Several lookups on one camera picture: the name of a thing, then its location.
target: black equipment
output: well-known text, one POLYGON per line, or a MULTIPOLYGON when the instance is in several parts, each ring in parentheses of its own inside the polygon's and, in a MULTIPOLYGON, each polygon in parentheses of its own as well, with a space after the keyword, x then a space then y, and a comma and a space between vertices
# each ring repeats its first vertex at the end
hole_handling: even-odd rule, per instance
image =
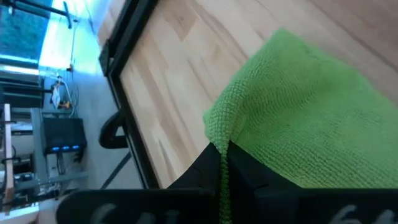
POLYGON ((43 118, 41 130, 44 154, 81 152, 87 146, 80 118, 43 118))
POLYGON ((0 1, 0 3, 5 5, 6 7, 10 7, 12 13, 14 13, 14 9, 18 9, 18 10, 28 12, 33 15, 40 16, 40 17, 43 17, 46 19, 50 19, 50 15, 47 13, 44 13, 42 11, 48 11, 48 12, 59 14, 61 16, 65 16, 68 20, 68 28, 69 29, 72 28, 72 22, 70 19, 68 5, 65 1, 63 2, 63 7, 64 7, 65 11, 61 11, 59 9, 54 9, 54 8, 48 7, 48 6, 44 6, 42 4, 38 4, 36 2, 29 1, 29 0, 2 0, 2 1, 0 1))
MULTIPOLYGON (((398 190, 302 189, 230 142, 233 223, 395 223, 398 190)), ((68 196, 67 223, 219 223, 220 154, 210 144, 167 189, 87 190, 68 196)))

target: towel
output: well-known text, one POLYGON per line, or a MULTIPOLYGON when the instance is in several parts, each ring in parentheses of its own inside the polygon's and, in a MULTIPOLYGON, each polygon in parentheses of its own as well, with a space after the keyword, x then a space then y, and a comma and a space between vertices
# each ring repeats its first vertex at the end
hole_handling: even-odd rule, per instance
POLYGON ((397 188, 398 109, 355 69, 281 29, 204 115, 230 220, 231 140, 303 188, 397 188))

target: electronic equipment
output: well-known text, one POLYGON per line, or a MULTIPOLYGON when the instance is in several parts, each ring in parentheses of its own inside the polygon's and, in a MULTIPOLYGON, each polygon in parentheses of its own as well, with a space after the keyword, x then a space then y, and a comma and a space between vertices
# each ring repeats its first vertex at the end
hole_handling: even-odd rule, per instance
POLYGON ((41 132, 44 154, 81 152, 87 146, 80 118, 43 118, 41 132))

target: green microfiber towel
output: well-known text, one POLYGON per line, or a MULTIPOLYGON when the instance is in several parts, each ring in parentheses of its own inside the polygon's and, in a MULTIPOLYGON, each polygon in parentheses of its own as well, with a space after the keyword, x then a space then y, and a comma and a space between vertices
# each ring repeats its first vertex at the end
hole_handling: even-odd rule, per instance
POLYGON ((398 109, 356 70, 284 29, 204 120, 221 154, 221 220, 230 220, 229 140, 303 188, 398 187, 398 109))

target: floor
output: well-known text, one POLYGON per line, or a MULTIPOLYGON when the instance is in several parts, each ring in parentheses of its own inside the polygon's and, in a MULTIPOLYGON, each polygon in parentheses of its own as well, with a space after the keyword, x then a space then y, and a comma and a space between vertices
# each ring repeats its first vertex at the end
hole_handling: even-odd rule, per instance
MULTIPOLYGON (((397 5, 354 2, 159 1, 121 81, 161 186, 169 186, 202 152, 208 144, 204 112, 233 73, 281 27, 353 66, 398 105, 392 28, 397 5)), ((101 43, 120 8, 120 1, 111 2, 98 32, 101 43)))
MULTIPOLYGON (((67 3, 71 14, 77 15, 78 22, 74 23, 72 29, 67 29, 64 17, 52 15, 39 62, 40 72, 44 75, 58 73, 63 77, 70 89, 72 103, 77 103, 75 115, 83 119, 88 146, 82 166, 74 164, 69 157, 67 171, 87 171, 88 178, 74 184, 83 189, 100 189, 129 153, 129 149, 104 149, 98 143, 103 123, 116 112, 108 82, 98 63, 100 48, 96 41, 96 30, 104 15, 101 10, 106 9, 107 0, 69 0, 67 3), (71 54, 73 75, 65 72, 71 62, 71 54)), ((53 7, 62 8, 62 1, 54 0, 53 7)), ((132 159, 107 186, 107 189, 139 188, 142 185, 132 159)))

